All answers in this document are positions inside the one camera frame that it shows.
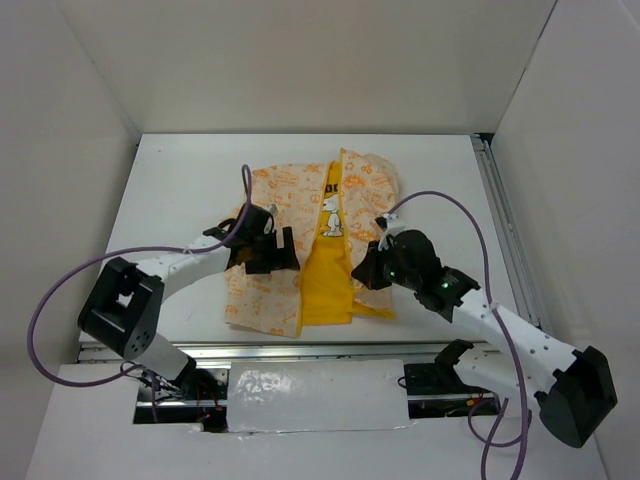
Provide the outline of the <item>cream orange-print jacket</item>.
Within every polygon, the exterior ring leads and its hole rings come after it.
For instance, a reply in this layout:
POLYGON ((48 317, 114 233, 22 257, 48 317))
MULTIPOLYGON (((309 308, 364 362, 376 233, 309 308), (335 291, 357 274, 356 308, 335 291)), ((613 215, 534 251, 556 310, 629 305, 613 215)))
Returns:
POLYGON ((252 173, 252 201, 277 208, 275 224, 293 231, 300 268, 249 275, 227 271, 225 322, 296 338, 306 326, 345 325, 356 316, 392 319, 391 291, 352 279, 375 220, 399 199, 395 166, 374 154, 343 149, 327 163, 283 164, 252 173))

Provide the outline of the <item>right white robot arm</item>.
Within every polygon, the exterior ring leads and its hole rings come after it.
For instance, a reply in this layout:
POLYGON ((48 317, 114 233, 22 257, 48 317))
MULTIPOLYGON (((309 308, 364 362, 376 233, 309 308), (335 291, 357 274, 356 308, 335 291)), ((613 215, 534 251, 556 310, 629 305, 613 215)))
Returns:
POLYGON ((465 385, 503 398, 524 395, 560 442, 580 448, 617 404, 605 355, 559 341, 508 308, 492 302, 478 282, 445 266, 418 230, 372 241, 351 273, 369 290, 398 285, 427 310, 497 349, 487 355, 455 340, 440 355, 436 379, 448 392, 465 385))

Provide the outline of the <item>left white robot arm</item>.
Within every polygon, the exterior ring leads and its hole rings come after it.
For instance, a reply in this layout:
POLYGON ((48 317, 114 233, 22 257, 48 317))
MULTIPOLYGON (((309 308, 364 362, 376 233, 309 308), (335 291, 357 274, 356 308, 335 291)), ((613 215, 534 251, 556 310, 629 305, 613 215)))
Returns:
POLYGON ((243 206, 185 247, 131 262, 117 255, 103 267, 78 317, 80 329, 118 354, 155 373, 176 399, 213 388, 214 378, 158 333, 161 306, 173 294, 206 277, 243 267, 249 275, 296 271, 293 230, 278 228, 276 208, 243 206))

